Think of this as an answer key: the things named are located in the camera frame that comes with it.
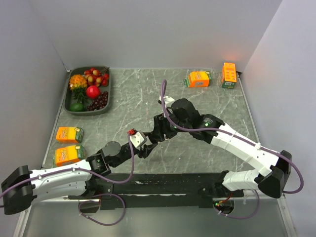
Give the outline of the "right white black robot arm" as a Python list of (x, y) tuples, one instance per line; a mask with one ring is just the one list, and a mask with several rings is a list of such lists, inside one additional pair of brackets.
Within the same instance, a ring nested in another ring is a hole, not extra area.
[(197, 140), (222, 148), (252, 166), (248, 171), (223, 171), (215, 185), (222, 197), (237, 190), (260, 190), (271, 198), (280, 198), (291, 173), (291, 154), (269, 150), (241, 135), (221, 119), (201, 115), (192, 102), (169, 96), (159, 99), (163, 113), (158, 116), (158, 130), (162, 138), (170, 139), (186, 132)]

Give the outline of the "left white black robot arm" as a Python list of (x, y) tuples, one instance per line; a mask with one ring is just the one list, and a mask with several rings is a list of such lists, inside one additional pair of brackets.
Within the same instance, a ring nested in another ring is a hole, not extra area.
[(90, 180), (106, 179), (112, 167), (134, 160), (135, 155), (146, 158), (159, 144), (148, 133), (136, 132), (127, 138), (124, 145), (108, 142), (97, 153), (65, 166), (40, 170), (30, 170), (26, 165), (16, 168), (1, 184), (4, 213), (17, 214), (36, 202), (61, 196), (93, 198), (98, 187)]

